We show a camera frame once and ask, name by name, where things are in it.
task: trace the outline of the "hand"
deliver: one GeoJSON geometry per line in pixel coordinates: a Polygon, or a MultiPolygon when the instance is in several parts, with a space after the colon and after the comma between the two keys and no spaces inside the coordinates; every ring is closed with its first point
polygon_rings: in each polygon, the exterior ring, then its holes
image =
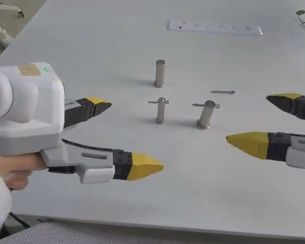
{"type": "Polygon", "coordinates": [[[0,156],[0,176],[7,187],[13,190],[24,189],[28,184],[28,176],[34,170],[43,169],[46,169],[46,165],[39,154],[0,156]]]}

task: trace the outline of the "yellow fingertip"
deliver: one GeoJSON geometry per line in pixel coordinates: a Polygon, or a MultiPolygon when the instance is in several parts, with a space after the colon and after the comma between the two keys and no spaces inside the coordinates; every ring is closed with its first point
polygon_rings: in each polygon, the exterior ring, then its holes
{"type": "Polygon", "coordinates": [[[301,96],[303,96],[302,94],[298,94],[298,93],[281,93],[281,94],[273,94],[273,95],[269,95],[269,97],[285,97],[285,98],[290,98],[290,99],[296,99],[299,98],[301,96]]]}
{"type": "Polygon", "coordinates": [[[145,155],[132,154],[132,166],[127,180],[138,180],[160,172],[164,165],[145,155]]]}
{"type": "Polygon", "coordinates": [[[98,98],[95,98],[95,97],[88,97],[87,98],[88,100],[90,100],[92,103],[94,104],[99,104],[99,103],[111,103],[109,101],[106,101],[106,100],[102,100],[102,99],[98,99],[98,98]]]}
{"type": "Polygon", "coordinates": [[[226,137],[227,142],[245,153],[266,159],[269,139],[267,132],[247,132],[226,137]]]}

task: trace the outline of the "chair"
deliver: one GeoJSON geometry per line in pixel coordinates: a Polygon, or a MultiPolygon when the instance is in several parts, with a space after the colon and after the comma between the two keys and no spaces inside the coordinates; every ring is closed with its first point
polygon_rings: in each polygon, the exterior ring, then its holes
{"type": "Polygon", "coordinates": [[[12,11],[17,11],[19,18],[25,17],[24,12],[21,11],[20,8],[17,6],[11,6],[11,5],[4,5],[0,3],[0,10],[12,10],[12,11]]]}

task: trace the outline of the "metal cylinder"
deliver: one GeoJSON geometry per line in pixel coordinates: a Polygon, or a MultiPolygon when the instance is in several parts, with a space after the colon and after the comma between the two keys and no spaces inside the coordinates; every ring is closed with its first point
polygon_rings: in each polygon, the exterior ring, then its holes
{"type": "Polygon", "coordinates": [[[214,109],[216,107],[216,103],[212,100],[208,100],[205,102],[200,119],[197,121],[197,127],[201,130],[206,130],[210,126],[210,119],[214,109]]]}
{"type": "Polygon", "coordinates": [[[163,87],[165,85],[164,75],[165,75],[165,64],[164,60],[156,61],[156,79],[155,87],[163,87]]]}
{"type": "Polygon", "coordinates": [[[157,118],[156,122],[158,124],[163,124],[165,121],[165,103],[166,100],[164,98],[158,99],[158,110],[157,110],[157,118]]]}

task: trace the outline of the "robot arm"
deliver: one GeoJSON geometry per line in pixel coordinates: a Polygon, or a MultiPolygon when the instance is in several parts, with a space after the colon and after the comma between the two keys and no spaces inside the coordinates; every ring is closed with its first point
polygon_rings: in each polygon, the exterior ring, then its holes
{"type": "Polygon", "coordinates": [[[47,63],[0,67],[0,155],[40,152],[49,172],[77,173],[83,184],[137,180],[161,171],[161,163],[144,155],[62,139],[65,129],[110,106],[93,97],[65,99],[63,83],[47,63]]]}
{"type": "MultiPolygon", "coordinates": [[[[301,94],[270,95],[267,100],[284,112],[305,120],[305,96],[301,94]]],[[[305,135],[247,132],[226,137],[227,142],[256,158],[286,162],[305,169],[305,135]]]]}

